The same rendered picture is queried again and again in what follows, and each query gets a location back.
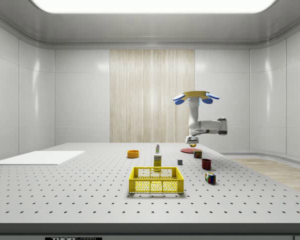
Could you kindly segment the yellow carton box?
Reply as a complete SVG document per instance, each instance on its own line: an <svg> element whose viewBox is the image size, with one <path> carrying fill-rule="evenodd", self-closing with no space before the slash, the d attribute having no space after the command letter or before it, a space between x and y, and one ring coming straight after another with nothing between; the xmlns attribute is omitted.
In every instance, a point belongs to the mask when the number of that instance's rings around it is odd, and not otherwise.
<svg viewBox="0 0 300 240"><path fill-rule="evenodd" d="M162 155L161 154L155 154L154 155L154 161L153 161L154 171L160 172L160 167L162 166Z"/></svg>

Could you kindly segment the white board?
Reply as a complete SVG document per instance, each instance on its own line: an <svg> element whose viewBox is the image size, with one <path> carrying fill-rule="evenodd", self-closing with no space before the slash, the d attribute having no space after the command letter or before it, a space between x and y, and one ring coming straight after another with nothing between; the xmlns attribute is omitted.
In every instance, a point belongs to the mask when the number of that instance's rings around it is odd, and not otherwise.
<svg viewBox="0 0 300 240"><path fill-rule="evenodd" d="M0 165L60 165L85 151L33 151L0 160Z"/></svg>

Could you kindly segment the yellow basket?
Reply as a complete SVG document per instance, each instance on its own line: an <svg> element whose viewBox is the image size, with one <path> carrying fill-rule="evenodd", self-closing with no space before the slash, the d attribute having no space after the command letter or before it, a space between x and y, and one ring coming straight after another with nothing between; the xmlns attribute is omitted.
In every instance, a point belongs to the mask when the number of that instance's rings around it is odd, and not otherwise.
<svg viewBox="0 0 300 240"><path fill-rule="evenodd" d="M184 178L177 167L133 167L130 193L183 193Z"/></svg>

